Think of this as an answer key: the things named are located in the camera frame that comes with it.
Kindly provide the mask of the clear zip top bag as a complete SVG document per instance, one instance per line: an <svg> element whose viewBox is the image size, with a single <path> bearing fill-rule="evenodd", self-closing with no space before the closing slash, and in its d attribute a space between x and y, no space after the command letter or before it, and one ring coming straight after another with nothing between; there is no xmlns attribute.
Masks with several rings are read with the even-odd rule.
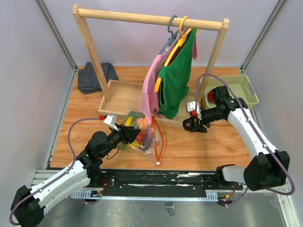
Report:
<svg viewBox="0 0 303 227"><path fill-rule="evenodd" d="M124 125L133 126L135 129L139 129L140 133L130 144L120 142L119 148L137 152L159 166L164 150L164 137L155 116L152 116L149 122L143 113L129 111L125 115Z"/></svg>

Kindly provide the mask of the small dark fake plum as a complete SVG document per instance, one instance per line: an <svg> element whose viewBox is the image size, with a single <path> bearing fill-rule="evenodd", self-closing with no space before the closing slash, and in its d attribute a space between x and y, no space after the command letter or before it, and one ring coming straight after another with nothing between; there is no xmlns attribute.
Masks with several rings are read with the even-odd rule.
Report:
<svg viewBox="0 0 303 227"><path fill-rule="evenodd" d="M195 121L192 118L185 119L182 123L183 129L185 131L191 131L194 128L194 123Z"/></svg>

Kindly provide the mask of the dark purple fake eggplant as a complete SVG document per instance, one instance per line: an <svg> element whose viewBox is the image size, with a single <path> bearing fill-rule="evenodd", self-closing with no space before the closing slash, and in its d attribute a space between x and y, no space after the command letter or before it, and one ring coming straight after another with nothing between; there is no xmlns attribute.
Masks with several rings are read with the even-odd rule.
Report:
<svg viewBox="0 0 303 227"><path fill-rule="evenodd" d="M144 144L146 146L149 146L152 142L152 138L153 138L152 130L151 129L146 130L144 140L143 140Z"/></svg>

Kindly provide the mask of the red fake apple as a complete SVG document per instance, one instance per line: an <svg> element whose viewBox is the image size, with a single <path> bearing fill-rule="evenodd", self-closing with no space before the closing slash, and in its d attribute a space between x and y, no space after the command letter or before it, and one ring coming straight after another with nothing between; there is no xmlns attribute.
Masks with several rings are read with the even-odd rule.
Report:
<svg viewBox="0 0 303 227"><path fill-rule="evenodd" d="M209 91L209 92L208 92L207 98L208 98L208 101L209 101L210 103L214 103L214 96L213 96L213 92L212 92L212 91Z"/></svg>

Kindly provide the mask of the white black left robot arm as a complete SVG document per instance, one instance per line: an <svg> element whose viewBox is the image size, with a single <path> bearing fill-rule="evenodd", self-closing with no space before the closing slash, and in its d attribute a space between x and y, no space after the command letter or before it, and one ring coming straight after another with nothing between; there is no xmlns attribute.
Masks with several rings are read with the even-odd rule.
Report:
<svg viewBox="0 0 303 227"><path fill-rule="evenodd" d="M140 129L117 125L107 135L95 132L85 149L63 170L32 188L20 187L11 205L9 221L21 227L36 227L59 202L80 188L96 187L101 183L97 173L103 158L117 148L120 142L133 143Z"/></svg>

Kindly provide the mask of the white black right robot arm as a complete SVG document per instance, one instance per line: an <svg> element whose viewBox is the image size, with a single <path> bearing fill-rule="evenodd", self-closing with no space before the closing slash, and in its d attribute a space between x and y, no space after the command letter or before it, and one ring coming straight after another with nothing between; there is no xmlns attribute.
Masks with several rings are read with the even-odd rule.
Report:
<svg viewBox="0 0 303 227"><path fill-rule="evenodd" d="M238 182L252 191L284 185L290 162L287 152L279 151L268 141L244 100L233 98L226 86L212 89L211 94L214 108L204 110L196 102L187 103L190 117L183 121L184 130L206 133L212 122L226 120L236 129L251 157L247 167L234 164L218 167L215 185L219 189L226 189L232 182Z"/></svg>

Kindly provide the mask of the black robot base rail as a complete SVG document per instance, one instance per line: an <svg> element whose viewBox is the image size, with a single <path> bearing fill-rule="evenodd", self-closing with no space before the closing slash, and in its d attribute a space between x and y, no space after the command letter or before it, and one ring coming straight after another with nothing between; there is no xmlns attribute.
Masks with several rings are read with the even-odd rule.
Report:
<svg viewBox="0 0 303 227"><path fill-rule="evenodd" d="M240 191L240 183L220 182L214 171L103 169L93 176L88 188L105 189L105 197L190 198L205 197L206 191Z"/></svg>

